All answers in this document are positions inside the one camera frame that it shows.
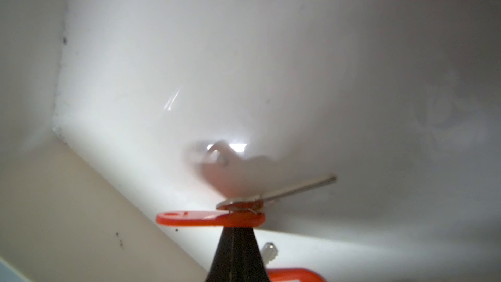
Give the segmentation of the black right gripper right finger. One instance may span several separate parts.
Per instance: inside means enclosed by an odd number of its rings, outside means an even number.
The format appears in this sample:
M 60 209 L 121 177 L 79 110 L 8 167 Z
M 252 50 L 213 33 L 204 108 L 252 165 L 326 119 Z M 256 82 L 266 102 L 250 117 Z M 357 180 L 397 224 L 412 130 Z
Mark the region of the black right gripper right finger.
M 237 280 L 270 281 L 253 228 L 237 229 Z

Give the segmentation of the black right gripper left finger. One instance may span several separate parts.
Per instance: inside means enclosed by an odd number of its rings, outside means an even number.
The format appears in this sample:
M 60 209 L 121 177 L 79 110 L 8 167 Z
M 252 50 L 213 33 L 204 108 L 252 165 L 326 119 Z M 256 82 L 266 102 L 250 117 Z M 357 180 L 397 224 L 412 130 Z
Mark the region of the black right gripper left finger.
M 224 227 L 205 282 L 234 282 L 237 274 L 234 267 L 235 228 Z

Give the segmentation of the red tagged key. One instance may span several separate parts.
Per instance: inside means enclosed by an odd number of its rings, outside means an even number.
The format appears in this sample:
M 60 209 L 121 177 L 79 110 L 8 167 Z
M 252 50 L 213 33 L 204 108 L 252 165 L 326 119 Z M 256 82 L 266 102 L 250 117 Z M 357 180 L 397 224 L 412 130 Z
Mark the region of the red tagged key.
M 263 208 L 282 198 L 311 191 L 337 181 L 335 175 L 315 181 L 307 181 L 282 190 L 230 198 L 218 205 L 214 211 L 168 211 L 157 214 L 155 222 L 167 227 L 243 227 L 254 228 L 266 221 Z

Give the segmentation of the white drawer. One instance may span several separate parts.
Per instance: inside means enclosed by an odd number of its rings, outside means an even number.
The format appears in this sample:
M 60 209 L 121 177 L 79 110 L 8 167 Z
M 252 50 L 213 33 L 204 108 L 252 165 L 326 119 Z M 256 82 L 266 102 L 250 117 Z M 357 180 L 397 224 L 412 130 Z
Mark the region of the white drawer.
M 500 0 L 1 0 L 1 259 L 31 281 L 203 281 L 266 208 L 273 267 L 500 280 Z

